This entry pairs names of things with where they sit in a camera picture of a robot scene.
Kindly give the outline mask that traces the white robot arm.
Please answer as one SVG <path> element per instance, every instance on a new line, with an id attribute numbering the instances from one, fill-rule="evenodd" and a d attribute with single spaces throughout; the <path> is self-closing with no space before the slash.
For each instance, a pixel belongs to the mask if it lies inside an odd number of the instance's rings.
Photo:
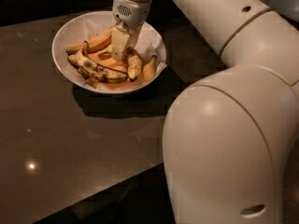
<path id="1" fill-rule="evenodd" d="M 176 224 L 283 224 L 283 176 L 298 138 L 298 33 L 259 0 L 172 0 L 225 69 L 193 83 L 164 122 Z M 114 0 L 139 25 L 150 0 Z"/>

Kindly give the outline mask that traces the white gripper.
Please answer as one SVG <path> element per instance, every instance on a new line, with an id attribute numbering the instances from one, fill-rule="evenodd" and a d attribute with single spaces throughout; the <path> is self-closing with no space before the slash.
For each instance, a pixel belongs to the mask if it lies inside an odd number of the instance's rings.
<path id="1" fill-rule="evenodd" d="M 122 61 L 131 35 L 129 29 L 141 26 L 150 13 L 151 0 L 113 0 L 112 13 L 119 23 L 112 29 L 112 57 Z"/>

